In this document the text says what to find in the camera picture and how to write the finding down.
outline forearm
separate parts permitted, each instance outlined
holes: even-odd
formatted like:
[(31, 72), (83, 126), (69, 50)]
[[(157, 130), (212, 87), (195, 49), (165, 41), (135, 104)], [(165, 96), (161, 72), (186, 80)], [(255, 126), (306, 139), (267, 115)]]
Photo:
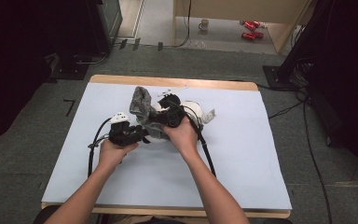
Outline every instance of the forearm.
[(110, 172), (96, 169), (46, 223), (87, 223)]
[(205, 212), (211, 224), (249, 223), (243, 210), (226, 188), (213, 176), (198, 153), (187, 157)]

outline gray carpet floor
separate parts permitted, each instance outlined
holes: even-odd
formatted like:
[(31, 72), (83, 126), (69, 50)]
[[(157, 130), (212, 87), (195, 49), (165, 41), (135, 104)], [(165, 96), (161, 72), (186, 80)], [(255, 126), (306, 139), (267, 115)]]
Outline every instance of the gray carpet floor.
[[(82, 81), (44, 83), (0, 136), (0, 223), (32, 223), (77, 106), (95, 74), (243, 80), (267, 85), (262, 65), (281, 65), (284, 56), (201, 49), (131, 46), (91, 65)], [(260, 89), (270, 115), (297, 103), (293, 92)], [(71, 106), (67, 100), (75, 100)], [(324, 129), (311, 105), (305, 107), (310, 142), (321, 170), (333, 223), (358, 223), (358, 159), (345, 148), (327, 147)], [(307, 145), (303, 107), (269, 121), (293, 223), (328, 223), (321, 183)], [(264, 218), (252, 218), (263, 223)]]

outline black wearable device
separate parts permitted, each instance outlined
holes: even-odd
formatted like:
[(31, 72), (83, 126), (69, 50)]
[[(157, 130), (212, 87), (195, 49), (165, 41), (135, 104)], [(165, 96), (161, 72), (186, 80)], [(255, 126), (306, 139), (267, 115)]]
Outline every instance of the black wearable device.
[(109, 132), (109, 140), (118, 146), (124, 147), (142, 139), (148, 135), (147, 130), (143, 130), (141, 125), (130, 126), (128, 121), (113, 123)]
[(179, 97), (170, 94), (170, 95), (166, 95), (158, 102), (162, 108), (164, 109), (169, 108), (169, 109), (160, 111), (155, 115), (150, 115), (149, 119), (151, 121), (168, 125), (172, 128), (178, 127), (182, 119), (185, 117), (185, 110), (183, 106), (180, 105)]

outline wooden table edge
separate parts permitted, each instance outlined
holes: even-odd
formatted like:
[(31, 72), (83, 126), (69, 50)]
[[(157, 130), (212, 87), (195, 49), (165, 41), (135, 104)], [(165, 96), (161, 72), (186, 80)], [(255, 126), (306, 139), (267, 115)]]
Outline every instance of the wooden table edge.
[(94, 75), (89, 80), (90, 83), (111, 83), (122, 85), (139, 86), (169, 86), (169, 87), (193, 87), (205, 89), (220, 89), (234, 91), (258, 91), (254, 82), (242, 81), (223, 81), (223, 80), (204, 80), (174, 77), (133, 77), (116, 75)]
[[(42, 209), (52, 205), (61, 205), (62, 203), (42, 203)], [(287, 218), (291, 214), (288, 209), (243, 209), (247, 217), (268, 217), (268, 218)], [(92, 209), (92, 213), (97, 214), (120, 214), (120, 215), (136, 215), (136, 216), (167, 216), (167, 217), (206, 217), (206, 213), (202, 209), (197, 208), (170, 208), (170, 207), (154, 207), (154, 206), (124, 206), (96, 204)]]

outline black cable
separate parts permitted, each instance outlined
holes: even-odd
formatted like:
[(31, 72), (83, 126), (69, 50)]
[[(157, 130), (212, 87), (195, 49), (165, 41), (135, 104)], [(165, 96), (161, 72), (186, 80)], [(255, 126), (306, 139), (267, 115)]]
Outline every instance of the black cable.
[(77, 63), (77, 64), (96, 64), (96, 63), (101, 63), (103, 60), (105, 60), (106, 57), (107, 57), (107, 53), (105, 53), (105, 55), (99, 61), (89, 62), (89, 63)]
[(200, 119), (199, 116), (197, 116), (196, 112), (195, 112), (192, 108), (190, 108), (190, 107), (188, 107), (188, 106), (185, 106), (185, 105), (184, 105), (183, 107), (184, 107), (184, 108), (187, 108), (187, 109), (189, 109), (189, 110), (191, 110), (191, 112), (193, 112), (194, 117), (196, 118), (197, 122), (199, 123), (199, 125), (201, 125), (201, 119)]
[(331, 223), (333, 223), (333, 220), (332, 220), (332, 217), (331, 217), (330, 203), (329, 203), (328, 198), (327, 198), (327, 192), (326, 192), (326, 188), (325, 188), (325, 185), (324, 185), (324, 180), (322, 179), (322, 174), (319, 171), (318, 165), (316, 164), (315, 157), (313, 156), (312, 147), (310, 146), (310, 133), (309, 133), (309, 130), (308, 130), (307, 115), (306, 115), (306, 104), (307, 103), (304, 102), (303, 104), (304, 104), (304, 106), (303, 106), (303, 115), (304, 115), (304, 123), (305, 123), (305, 132), (307, 134), (307, 142), (308, 142), (308, 147), (309, 147), (309, 150), (310, 150), (310, 156), (312, 158), (313, 165), (315, 167), (316, 173), (318, 174), (319, 181), (320, 181), (320, 183), (322, 185), (322, 189), (324, 191), (324, 199), (326, 201), (328, 223), (331, 224)]
[(216, 172), (214, 170), (214, 167), (213, 167), (213, 162), (212, 162), (212, 158), (211, 158), (211, 155), (209, 154), (209, 150), (208, 150), (208, 146), (206, 144), (206, 141), (205, 139), (203, 138), (202, 136), (202, 133), (199, 129), (199, 127), (197, 126), (197, 124), (194, 122), (194, 120), (187, 114), (187, 112), (185, 112), (185, 110), (180, 107), (179, 105), (177, 105), (176, 103), (172, 102), (172, 101), (166, 101), (167, 103), (169, 103), (170, 105), (174, 105), (175, 107), (179, 108), (180, 110), (182, 110), (183, 113), (185, 113), (185, 116), (189, 119), (190, 121), (190, 124), (191, 126), (193, 127), (194, 131), (197, 133), (200, 141), (201, 141), (201, 144), (202, 144), (202, 149), (204, 150), (204, 153), (205, 153), (205, 156), (206, 156), (206, 159), (208, 161), (208, 164), (209, 164), (209, 167), (211, 169), (211, 172), (214, 176), (216, 176)]
[(89, 145), (89, 172), (88, 172), (88, 176), (91, 175), (92, 173), (92, 160), (94, 158), (94, 148), (97, 147), (98, 145), (98, 135), (100, 135), (101, 129), (103, 128), (103, 126), (110, 120), (110, 119), (106, 119), (100, 126), (100, 128), (98, 129), (98, 132), (95, 134), (94, 137), (94, 141), (92, 142), (92, 144)]
[(299, 102), (299, 103), (297, 103), (297, 104), (295, 104), (295, 105), (292, 105), (292, 106), (287, 107), (287, 108), (285, 108), (285, 109), (283, 109), (283, 110), (280, 110), (280, 111), (278, 111), (276, 114), (269, 116), (268, 119), (273, 119), (273, 118), (278, 117), (278, 116), (280, 116), (280, 115), (286, 114), (286, 113), (289, 112), (291, 109), (295, 108), (295, 107), (298, 106), (298, 105), (301, 105), (302, 103), (303, 103), (303, 102)]
[(188, 39), (190, 38), (190, 13), (191, 13), (191, 0), (190, 3), (188, 5), (188, 12), (187, 12), (187, 36), (185, 38), (185, 40), (183, 41), (182, 44), (177, 45), (177, 46), (172, 46), (173, 48), (180, 48), (182, 47), (185, 43), (187, 43)]
[(267, 87), (267, 86), (263, 86), (263, 85), (257, 84), (257, 83), (256, 83), (256, 85), (259, 88), (263, 88), (263, 89), (267, 89), (267, 90), (271, 90), (271, 91), (299, 91), (299, 90), (305, 88), (305, 86), (301, 86), (301, 87), (298, 87), (296, 89), (282, 89), (282, 88)]
[(353, 170), (353, 173), (352, 173), (352, 175), (351, 175), (351, 179), (350, 179), (350, 181), (352, 181), (352, 180), (353, 180), (354, 175), (356, 174), (356, 171), (357, 171), (357, 161), (356, 161), (356, 163), (355, 163), (354, 170)]
[[(180, 45), (176, 45), (176, 46), (165, 46), (165, 48), (180, 48), (182, 47), (185, 43), (187, 43), (187, 41), (190, 39), (190, 14), (191, 14), (191, 0), (190, 3), (188, 5), (188, 12), (187, 12), (187, 24), (185, 21), (185, 28), (187, 29), (187, 35), (185, 40), (183, 41), (182, 44)], [(144, 45), (144, 44), (138, 44), (138, 46), (144, 46), (144, 47), (156, 47), (156, 45)]]

